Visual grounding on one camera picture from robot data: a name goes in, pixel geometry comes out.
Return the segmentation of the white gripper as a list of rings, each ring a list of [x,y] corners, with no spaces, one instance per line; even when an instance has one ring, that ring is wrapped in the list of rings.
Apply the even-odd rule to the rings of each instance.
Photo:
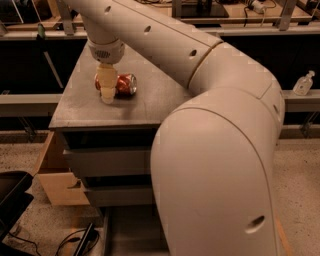
[[[125,44],[117,39],[108,44],[97,44],[88,41],[92,57],[99,61],[96,73],[96,88],[101,93],[101,99],[106,104],[111,104],[115,97],[115,87],[118,73],[112,64],[118,63],[124,56]]]

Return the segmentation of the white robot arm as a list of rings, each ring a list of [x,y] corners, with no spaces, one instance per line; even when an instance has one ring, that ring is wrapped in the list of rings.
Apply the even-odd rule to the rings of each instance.
[[[65,0],[89,38],[120,39],[191,94],[151,149],[171,256],[278,256],[272,193],[285,112],[273,74],[220,38],[134,0]]]

